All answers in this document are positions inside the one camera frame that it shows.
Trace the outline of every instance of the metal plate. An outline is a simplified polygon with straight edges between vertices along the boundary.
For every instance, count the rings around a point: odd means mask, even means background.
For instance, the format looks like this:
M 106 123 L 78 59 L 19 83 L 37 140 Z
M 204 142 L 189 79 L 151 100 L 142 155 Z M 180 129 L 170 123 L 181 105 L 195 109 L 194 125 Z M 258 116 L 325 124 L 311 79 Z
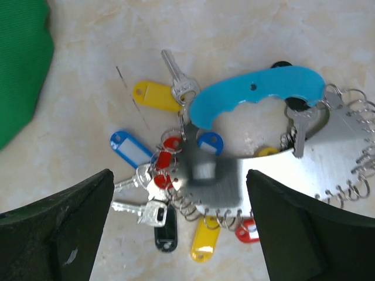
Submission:
M 228 217 L 235 216 L 237 210 L 241 210 L 245 217 L 250 215 L 246 186 L 250 169 L 259 170 L 311 197 L 318 195 L 322 200 L 330 197 L 328 192 L 337 194 L 337 185 L 346 190 L 348 180 L 357 182 L 357 175 L 350 171 L 356 166 L 361 151 L 368 146 L 364 141 L 368 133 L 364 129 L 369 127 L 357 121 L 361 118 L 359 115 L 347 114 L 351 110 L 338 95 L 331 92 L 325 95 L 335 110 L 329 111 L 327 124 L 306 141 L 302 159 L 297 159 L 292 149 L 256 158 L 216 157 L 190 141 L 196 128 L 188 124 L 188 140 L 182 143 L 179 167 L 171 176 L 179 180 L 178 187 L 184 187 L 186 193 L 202 203 L 197 206 L 201 213 L 205 208 L 209 209 L 207 215 L 216 215 L 217 209 L 221 214 L 230 210 Z

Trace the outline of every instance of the red key tag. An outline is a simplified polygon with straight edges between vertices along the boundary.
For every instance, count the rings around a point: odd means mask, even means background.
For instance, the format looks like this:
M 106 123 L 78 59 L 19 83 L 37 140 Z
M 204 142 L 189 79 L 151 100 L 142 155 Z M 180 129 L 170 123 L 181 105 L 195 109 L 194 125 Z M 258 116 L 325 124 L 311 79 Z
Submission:
M 242 243 L 256 243 L 259 242 L 259 233 L 257 231 L 257 226 L 254 220 L 245 220 L 243 222 L 244 227 L 240 227 L 236 231 L 236 236 L 238 240 Z
M 181 140 L 181 138 L 172 136 L 170 138 L 167 138 L 164 141 L 163 145 L 164 145 L 164 147 L 166 147 L 170 150 L 176 150 L 176 148 L 180 144 L 180 140 Z M 162 149 L 162 151 L 159 154 L 158 160 L 156 161 L 156 165 L 155 165 L 156 171 L 169 167 L 169 164 L 170 164 L 171 160 L 172 160 L 171 152 L 168 152 L 167 150 Z M 166 189 L 166 188 L 171 189 L 171 188 L 173 188 L 171 178 L 169 177 L 168 174 L 166 175 L 166 177 L 162 174 L 157 175 L 154 178 L 154 182 L 160 189 Z

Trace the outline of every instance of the pile of keys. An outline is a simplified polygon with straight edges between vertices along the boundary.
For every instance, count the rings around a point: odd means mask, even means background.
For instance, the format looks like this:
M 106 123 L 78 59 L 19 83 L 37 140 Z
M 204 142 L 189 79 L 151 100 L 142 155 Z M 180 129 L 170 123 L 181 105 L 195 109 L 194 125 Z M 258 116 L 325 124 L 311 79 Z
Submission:
M 375 132 L 370 127 L 375 104 L 363 92 L 326 85 L 318 73 L 285 61 L 201 91 L 195 79 L 181 72 L 170 51 L 161 55 L 173 87 L 141 81 L 133 98 L 143 106 L 177 113 L 179 128 L 162 134 L 155 153 L 126 131 L 114 133 L 110 140 L 112 149 L 135 168 L 132 178 L 115 185 L 115 192 L 141 188 L 149 194 L 144 205 L 113 201 L 112 208 L 134 213 L 138 223 L 154 227 L 159 250 L 177 247 L 176 210 L 188 221 L 199 220 L 190 252 L 196 262 L 212 257 L 221 228 L 243 243 L 258 242 L 246 186 L 250 169 L 326 203 L 338 202 L 341 208 L 345 201 L 370 195 L 375 144 L 369 133 Z M 342 97 L 348 92 L 362 96 L 345 104 Z M 263 148 L 241 159 L 221 156 L 223 139 L 211 131 L 215 118 L 242 102 L 267 97 L 285 100 L 286 116 L 293 123 L 280 136 L 280 149 Z M 199 129 L 205 132 L 199 135 Z

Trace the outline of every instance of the marble surface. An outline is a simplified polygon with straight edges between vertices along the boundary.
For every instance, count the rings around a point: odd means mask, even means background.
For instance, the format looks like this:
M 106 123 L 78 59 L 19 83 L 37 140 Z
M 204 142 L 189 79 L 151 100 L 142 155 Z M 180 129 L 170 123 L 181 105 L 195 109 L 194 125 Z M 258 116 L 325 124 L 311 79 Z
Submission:
M 178 124 L 175 115 L 137 107 L 131 97 L 141 80 L 171 85 L 162 49 L 171 49 L 202 88 L 287 60 L 375 100 L 371 0 L 47 1 L 56 52 L 35 118 L 0 152 L 0 212 L 104 168 L 115 181 L 134 173 L 111 150 L 111 134 L 127 129 L 155 150 L 161 134 Z M 287 124 L 284 106 L 267 99 L 221 115 L 214 128 L 225 152 L 246 156 L 261 145 L 277 146 Z M 348 210 L 375 217 L 374 203 L 371 196 Z M 91 280 L 269 279 L 260 244 L 243 245 L 225 230 L 212 259 L 195 263 L 189 251 L 196 222 L 178 219 L 178 248 L 164 254 L 154 246 L 152 228 L 110 210 Z

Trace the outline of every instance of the green cloth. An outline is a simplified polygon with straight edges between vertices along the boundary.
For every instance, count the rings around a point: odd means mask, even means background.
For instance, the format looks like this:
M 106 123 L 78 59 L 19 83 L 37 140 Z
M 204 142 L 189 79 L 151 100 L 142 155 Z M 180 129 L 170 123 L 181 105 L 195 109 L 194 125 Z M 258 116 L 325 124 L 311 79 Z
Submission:
M 0 149 L 33 117 L 53 56 L 45 0 L 0 0 Z

